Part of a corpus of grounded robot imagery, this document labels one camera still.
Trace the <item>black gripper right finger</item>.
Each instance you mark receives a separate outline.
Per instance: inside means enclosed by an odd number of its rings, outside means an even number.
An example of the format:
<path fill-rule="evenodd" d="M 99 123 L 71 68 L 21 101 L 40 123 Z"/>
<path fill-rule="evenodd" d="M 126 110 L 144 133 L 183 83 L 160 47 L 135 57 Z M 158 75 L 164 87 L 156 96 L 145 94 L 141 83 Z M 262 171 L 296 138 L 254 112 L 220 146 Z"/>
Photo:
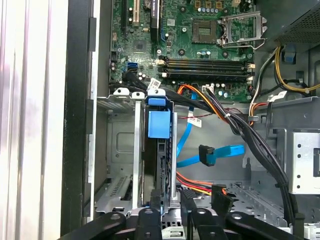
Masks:
<path fill-rule="evenodd" d="M 181 221 L 186 238 L 194 233 L 200 240 L 303 240 L 303 225 L 289 233 L 252 215 L 231 211 L 234 200 L 222 192 L 214 192 L 211 209 L 197 207 L 187 189 L 180 191 Z"/>

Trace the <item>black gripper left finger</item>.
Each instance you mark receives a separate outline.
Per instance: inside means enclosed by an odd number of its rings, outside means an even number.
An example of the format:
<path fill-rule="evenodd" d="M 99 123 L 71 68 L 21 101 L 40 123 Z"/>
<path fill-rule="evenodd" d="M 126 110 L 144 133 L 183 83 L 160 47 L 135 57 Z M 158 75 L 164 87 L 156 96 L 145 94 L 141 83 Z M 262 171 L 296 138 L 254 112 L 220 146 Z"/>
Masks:
<path fill-rule="evenodd" d="M 153 189 L 148 207 L 136 208 L 130 217 L 108 212 L 61 236 L 61 240 L 161 240 L 161 191 Z"/>

